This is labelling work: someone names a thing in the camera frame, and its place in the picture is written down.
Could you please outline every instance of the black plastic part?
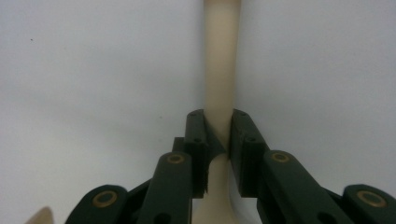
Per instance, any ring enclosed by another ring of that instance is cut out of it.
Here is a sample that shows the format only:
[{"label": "black plastic part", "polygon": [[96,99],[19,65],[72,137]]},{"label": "black plastic part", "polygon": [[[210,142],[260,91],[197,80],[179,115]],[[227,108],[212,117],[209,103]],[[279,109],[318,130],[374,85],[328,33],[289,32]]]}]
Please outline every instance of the black plastic part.
[{"label": "black plastic part", "polygon": [[66,220],[66,224],[117,224],[127,191],[119,186],[104,185],[87,193]]},{"label": "black plastic part", "polygon": [[137,224],[191,223],[191,157],[183,152],[160,157]]},{"label": "black plastic part", "polygon": [[289,153],[267,151],[262,176],[271,191],[267,193],[273,194],[287,223],[353,223]]},{"label": "black plastic part", "polygon": [[172,147],[172,151],[183,151],[184,150],[184,137],[176,137],[174,139],[174,145]]},{"label": "black plastic part", "polygon": [[356,223],[396,223],[396,201],[380,189],[367,185],[348,186],[344,190],[343,203]]},{"label": "black plastic part", "polygon": [[125,208],[122,212],[120,224],[135,224],[139,214],[140,208],[145,201],[146,194],[149,190],[149,183],[151,180],[139,185],[128,192],[128,202],[125,204]]},{"label": "black plastic part", "polygon": [[234,110],[230,158],[242,197],[257,198],[262,155],[268,150],[269,147],[250,116],[243,111]]},{"label": "black plastic part", "polygon": [[207,190],[209,164],[226,150],[206,124],[202,109],[187,116],[184,152],[192,157],[193,197],[203,198]]},{"label": "black plastic part", "polygon": [[259,196],[257,199],[257,211],[262,223],[285,224],[286,220],[276,203],[274,195],[261,178],[259,182]]}]

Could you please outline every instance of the cylindrical handle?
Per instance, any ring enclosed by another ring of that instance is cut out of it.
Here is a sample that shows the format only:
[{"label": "cylindrical handle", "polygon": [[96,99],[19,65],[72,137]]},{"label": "cylindrical handle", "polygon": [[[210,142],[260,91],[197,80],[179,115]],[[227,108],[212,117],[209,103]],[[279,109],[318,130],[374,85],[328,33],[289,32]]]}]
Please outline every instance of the cylindrical handle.
[{"label": "cylindrical handle", "polygon": [[[228,149],[233,115],[236,45],[240,0],[205,0],[205,118]],[[210,164],[208,193],[192,217],[193,224],[238,223],[231,207],[228,155]]]}]

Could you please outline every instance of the cream plastic object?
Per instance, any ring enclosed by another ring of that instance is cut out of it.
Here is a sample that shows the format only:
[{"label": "cream plastic object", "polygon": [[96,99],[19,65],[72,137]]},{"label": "cream plastic object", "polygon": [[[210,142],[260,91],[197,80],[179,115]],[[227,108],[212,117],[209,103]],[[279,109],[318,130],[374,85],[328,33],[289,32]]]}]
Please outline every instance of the cream plastic object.
[{"label": "cream plastic object", "polygon": [[[205,0],[205,117],[228,149],[240,0]],[[209,167],[208,193],[192,216],[193,224],[238,223],[228,187],[228,155]]]},{"label": "cream plastic object", "polygon": [[53,224],[52,212],[49,207],[43,207],[25,224]]}]

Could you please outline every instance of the white background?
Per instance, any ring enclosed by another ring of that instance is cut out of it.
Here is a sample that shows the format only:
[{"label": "white background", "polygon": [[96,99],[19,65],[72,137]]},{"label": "white background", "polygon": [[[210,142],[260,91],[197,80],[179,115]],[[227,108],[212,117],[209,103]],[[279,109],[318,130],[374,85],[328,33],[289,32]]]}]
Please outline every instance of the white background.
[{"label": "white background", "polygon": [[[395,24],[392,0],[243,1],[235,107],[323,187],[396,196]],[[203,30],[201,0],[1,1],[0,222],[149,179],[203,107]]]}]

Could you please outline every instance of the brass screw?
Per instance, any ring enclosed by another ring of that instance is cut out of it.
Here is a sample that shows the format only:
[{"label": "brass screw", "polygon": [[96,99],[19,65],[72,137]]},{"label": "brass screw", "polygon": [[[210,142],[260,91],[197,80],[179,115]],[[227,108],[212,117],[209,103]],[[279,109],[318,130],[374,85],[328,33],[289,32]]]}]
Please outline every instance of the brass screw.
[{"label": "brass screw", "polygon": [[182,155],[173,154],[173,155],[168,156],[168,158],[166,158],[166,160],[169,163],[179,164],[179,163],[182,163],[184,161],[184,157]]},{"label": "brass screw", "polygon": [[388,205],[383,197],[368,190],[360,190],[357,195],[360,200],[372,207],[386,207]]},{"label": "brass screw", "polygon": [[117,193],[113,190],[102,191],[92,199],[95,207],[104,208],[113,204],[117,200]]},{"label": "brass screw", "polygon": [[278,162],[287,162],[290,160],[290,158],[287,155],[280,153],[280,152],[276,152],[276,153],[272,154],[271,158],[274,161],[278,161]]}]

